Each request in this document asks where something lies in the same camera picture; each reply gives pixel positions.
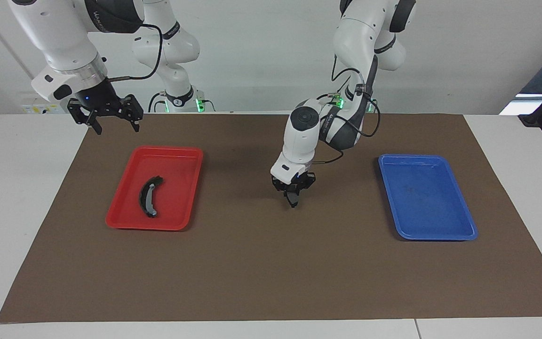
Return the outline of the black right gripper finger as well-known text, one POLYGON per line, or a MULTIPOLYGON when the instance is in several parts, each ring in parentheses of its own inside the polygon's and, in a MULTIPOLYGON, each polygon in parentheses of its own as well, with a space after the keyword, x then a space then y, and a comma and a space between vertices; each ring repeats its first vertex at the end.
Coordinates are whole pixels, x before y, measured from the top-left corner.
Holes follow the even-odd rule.
POLYGON ((88 109, 82 105, 78 99, 69 99, 67 103, 67 110, 74 122, 77 124, 84 124, 91 127, 97 135, 101 135, 103 132, 102 126, 97 122, 98 111, 96 109, 88 109))
POLYGON ((139 132, 144 111, 137 98, 133 94, 129 94, 120 100, 120 104, 120 117, 127 120, 135 132, 139 132))

